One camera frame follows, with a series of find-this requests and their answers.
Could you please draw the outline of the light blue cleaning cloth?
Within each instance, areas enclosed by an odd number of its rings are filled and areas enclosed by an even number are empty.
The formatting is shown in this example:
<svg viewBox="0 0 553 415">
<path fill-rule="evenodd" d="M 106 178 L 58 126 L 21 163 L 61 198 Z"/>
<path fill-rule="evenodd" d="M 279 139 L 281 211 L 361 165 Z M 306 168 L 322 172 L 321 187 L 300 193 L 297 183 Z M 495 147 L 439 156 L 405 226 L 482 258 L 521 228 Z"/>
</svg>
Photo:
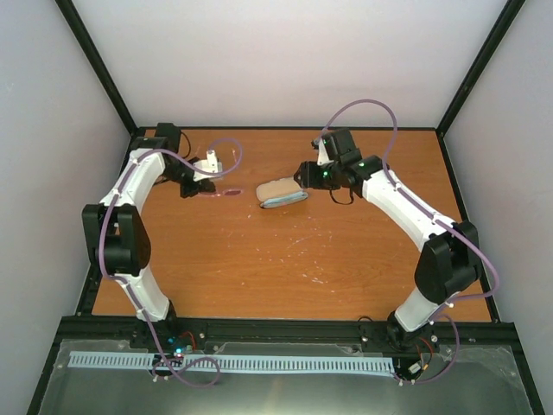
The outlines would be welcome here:
<svg viewBox="0 0 553 415">
<path fill-rule="evenodd" d="M 260 207 L 263 209 L 279 208 L 288 206 L 300 201 L 304 201 L 308 198 L 308 193 L 304 191 L 298 191 L 288 195 L 282 195 L 278 197 L 272 197 L 260 203 Z"/>
</svg>

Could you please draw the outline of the plaid brown glasses case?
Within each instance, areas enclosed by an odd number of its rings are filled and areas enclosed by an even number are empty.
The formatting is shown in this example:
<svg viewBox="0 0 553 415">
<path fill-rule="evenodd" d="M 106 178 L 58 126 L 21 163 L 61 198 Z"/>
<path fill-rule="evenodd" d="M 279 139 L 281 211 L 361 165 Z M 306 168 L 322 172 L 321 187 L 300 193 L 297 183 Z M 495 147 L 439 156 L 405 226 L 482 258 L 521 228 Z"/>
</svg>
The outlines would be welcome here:
<svg viewBox="0 0 553 415">
<path fill-rule="evenodd" d="M 256 188 L 256 197 L 260 203 L 272 197 L 292 194 L 298 191 L 304 191 L 293 179 L 292 176 L 273 180 L 260 184 Z"/>
</svg>

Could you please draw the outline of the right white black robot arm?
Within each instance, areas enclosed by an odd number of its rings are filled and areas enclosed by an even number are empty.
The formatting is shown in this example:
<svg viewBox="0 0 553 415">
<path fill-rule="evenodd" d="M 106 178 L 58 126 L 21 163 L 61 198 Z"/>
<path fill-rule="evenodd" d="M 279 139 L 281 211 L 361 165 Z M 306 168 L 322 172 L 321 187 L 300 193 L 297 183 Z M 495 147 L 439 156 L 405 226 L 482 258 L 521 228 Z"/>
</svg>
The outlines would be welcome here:
<svg viewBox="0 0 553 415">
<path fill-rule="evenodd" d="M 403 185 L 380 157 L 362 156 L 348 130 L 324 134 L 315 148 L 317 159 L 301 163 L 293 176 L 301 188 L 348 189 L 351 196 L 384 212 L 420 252 L 415 288 L 387 319 L 390 345 L 405 349 L 442 306 L 450 306 L 480 278 L 476 227 L 467 220 L 455 222 L 433 209 Z"/>
</svg>

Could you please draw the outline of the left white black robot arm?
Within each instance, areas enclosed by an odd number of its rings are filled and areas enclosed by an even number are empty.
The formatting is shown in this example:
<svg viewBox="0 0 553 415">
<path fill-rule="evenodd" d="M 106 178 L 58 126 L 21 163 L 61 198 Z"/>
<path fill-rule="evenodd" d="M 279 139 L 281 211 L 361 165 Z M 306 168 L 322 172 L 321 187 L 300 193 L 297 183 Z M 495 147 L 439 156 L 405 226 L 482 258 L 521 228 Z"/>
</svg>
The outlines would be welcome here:
<svg viewBox="0 0 553 415">
<path fill-rule="evenodd" d="M 149 265 L 151 242 L 141 217 L 144 203 L 161 177 L 178 183 L 181 197 L 187 198 L 214 192 L 212 179 L 222 172 L 213 149 L 202 159 L 180 156 L 184 136 L 174 124 L 160 123 L 153 137 L 136 137 L 112 189 L 99 203 L 85 205 L 81 214 L 91 264 L 122 288 L 137 319 L 152 322 L 149 337 L 161 348 L 178 342 L 180 327 L 174 305 Z"/>
</svg>

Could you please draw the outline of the pink transparent sunglasses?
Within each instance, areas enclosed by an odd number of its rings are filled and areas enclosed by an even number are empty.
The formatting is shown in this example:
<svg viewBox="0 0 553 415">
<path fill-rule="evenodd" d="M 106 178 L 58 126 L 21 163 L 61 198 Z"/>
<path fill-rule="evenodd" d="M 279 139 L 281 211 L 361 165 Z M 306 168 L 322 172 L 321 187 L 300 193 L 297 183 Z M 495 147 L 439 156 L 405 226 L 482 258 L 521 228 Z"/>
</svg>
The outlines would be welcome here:
<svg viewBox="0 0 553 415">
<path fill-rule="evenodd" d="M 212 181 L 215 184 L 215 181 L 220 180 L 221 178 L 222 176 L 218 178 L 208 179 L 208 180 Z M 219 198 L 223 196 L 230 197 L 230 196 L 240 195 L 243 192 L 243 190 L 239 188 L 218 188 L 216 184 L 215 184 L 215 187 L 216 187 L 216 193 L 214 195 L 201 195 L 201 196 L 213 197 L 213 198 Z"/>
</svg>

